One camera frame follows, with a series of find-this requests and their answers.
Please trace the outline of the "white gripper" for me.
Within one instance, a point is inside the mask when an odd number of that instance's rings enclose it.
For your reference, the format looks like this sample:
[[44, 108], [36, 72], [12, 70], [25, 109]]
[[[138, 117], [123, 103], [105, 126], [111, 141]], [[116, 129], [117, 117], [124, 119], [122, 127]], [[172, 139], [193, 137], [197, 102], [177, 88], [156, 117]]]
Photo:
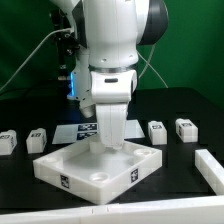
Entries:
[[137, 73], [92, 72], [91, 95], [96, 105], [100, 140], [105, 147], [121, 148], [124, 142], [128, 104], [137, 86]]

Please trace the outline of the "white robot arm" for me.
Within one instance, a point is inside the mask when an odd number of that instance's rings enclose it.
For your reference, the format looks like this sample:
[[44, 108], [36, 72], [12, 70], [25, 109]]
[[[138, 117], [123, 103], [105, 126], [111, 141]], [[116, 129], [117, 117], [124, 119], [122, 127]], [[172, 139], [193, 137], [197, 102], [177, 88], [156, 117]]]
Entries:
[[68, 19], [78, 45], [69, 96], [96, 116], [100, 142], [120, 148], [137, 86], [136, 47], [153, 45], [168, 27], [164, 0], [50, 0]]

